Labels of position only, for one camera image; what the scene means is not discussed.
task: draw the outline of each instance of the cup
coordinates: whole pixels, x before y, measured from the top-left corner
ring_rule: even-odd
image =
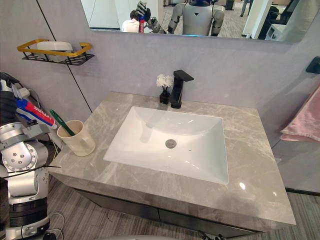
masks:
[[[71,120],[65,123],[73,132],[74,136],[60,126],[56,132],[59,138],[79,157],[87,156],[95,150],[96,144],[91,135],[86,130],[82,121]]]

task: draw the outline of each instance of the faucet handle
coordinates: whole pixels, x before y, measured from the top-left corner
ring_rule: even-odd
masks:
[[[189,82],[194,80],[194,78],[192,76],[190,76],[188,73],[186,73],[183,70],[176,70],[173,72],[173,75],[175,78],[181,80],[181,81],[185,81],[185,82]]]

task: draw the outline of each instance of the towel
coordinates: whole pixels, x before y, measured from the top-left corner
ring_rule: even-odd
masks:
[[[320,84],[281,133],[285,141],[320,143]]]

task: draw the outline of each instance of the sink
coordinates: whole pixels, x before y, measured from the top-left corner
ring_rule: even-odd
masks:
[[[131,107],[103,159],[228,184],[223,119]]]

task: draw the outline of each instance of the marble countertop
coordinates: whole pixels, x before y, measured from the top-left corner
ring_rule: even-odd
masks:
[[[132,106],[223,118],[229,183],[103,160]],[[256,231],[295,225],[294,214],[258,111],[182,101],[180,109],[158,97],[111,92],[84,124],[96,148],[79,157],[64,147],[49,168],[64,184]]]

